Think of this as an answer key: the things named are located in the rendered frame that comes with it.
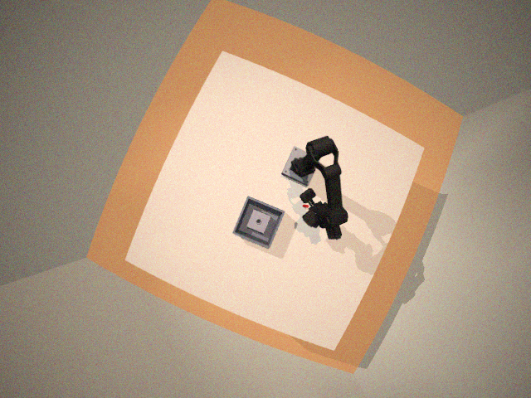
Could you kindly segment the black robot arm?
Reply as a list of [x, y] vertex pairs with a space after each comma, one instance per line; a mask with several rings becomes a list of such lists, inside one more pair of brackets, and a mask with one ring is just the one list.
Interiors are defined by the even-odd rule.
[[[348, 213], [343, 208], [341, 168], [338, 163], [339, 151], [329, 136], [308, 142], [305, 150], [307, 153], [305, 157], [291, 161], [290, 170], [299, 174], [300, 177], [313, 173], [314, 168], [321, 171], [325, 180], [328, 203], [319, 208], [319, 216], [324, 219], [328, 239], [338, 240], [342, 236], [340, 225], [348, 222]], [[334, 155], [334, 164], [325, 167], [318, 161], [328, 154]], [[302, 216], [310, 228], [319, 226], [319, 218], [314, 211], [315, 209], [310, 207], [309, 211]]]

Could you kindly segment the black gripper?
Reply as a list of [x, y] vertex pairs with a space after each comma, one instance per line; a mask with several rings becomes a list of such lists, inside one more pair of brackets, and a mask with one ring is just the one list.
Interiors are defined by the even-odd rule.
[[[315, 214], [316, 216], [319, 218], [319, 226], [321, 228], [325, 228], [325, 225], [324, 225], [324, 219], [322, 219], [320, 216], [319, 216], [319, 208], [321, 206], [323, 206], [324, 204], [327, 204], [326, 202], [325, 203], [322, 203], [321, 201], [319, 201], [318, 203], [314, 203], [314, 201], [312, 200], [314, 197], [316, 196], [316, 194], [314, 193], [313, 189], [312, 188], [308, 188], [305, 192], [303, 192], [301, 195], [300, 195], [300, 199], [302, 200], [303, 203], [309, 203], [310, 204], [310, 207], [312, 207], [313, 209], [315, 209]], [[311, 206], [312, 204], [312, 206]]]

